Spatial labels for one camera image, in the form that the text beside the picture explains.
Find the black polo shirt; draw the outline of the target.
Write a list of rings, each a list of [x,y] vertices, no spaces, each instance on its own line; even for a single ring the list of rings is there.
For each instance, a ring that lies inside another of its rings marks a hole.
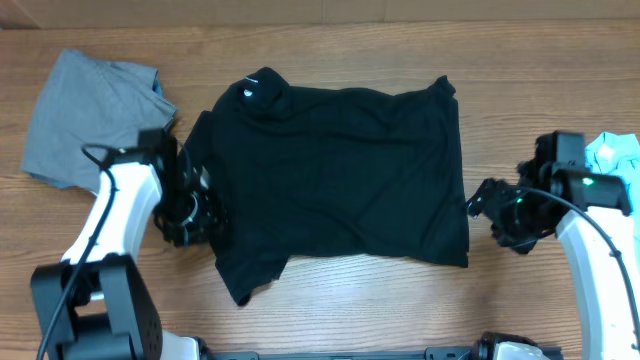
[[[227,212],[212,242],[240,306],[293,256],[369,254],[466,267],[469,227],[454,86],[293,86],[271,68],[232,84],[185,144]]]

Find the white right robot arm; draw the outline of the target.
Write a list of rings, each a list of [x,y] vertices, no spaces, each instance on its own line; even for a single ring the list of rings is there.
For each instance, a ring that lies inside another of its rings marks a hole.
[[[485,179],[467,201],[486,216],[497,244],[528,254],[553,235],[570,267],[585,359],[639,356],[639,271],[631,203],[623,180],[592,172],[580,133],[537,138],[519,181]]]

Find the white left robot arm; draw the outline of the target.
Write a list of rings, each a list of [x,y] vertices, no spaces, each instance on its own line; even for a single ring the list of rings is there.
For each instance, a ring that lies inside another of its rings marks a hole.
[[[224,205],[186,150],[163,128],[134,147],[95,145],[82,153],[100,170],[99,193],[62,259],[37,267],[32,297],[42,331],[40,359],[210,359],[205,341],[164,329],[137,267],[148,224],[188,247],[224,241]]]

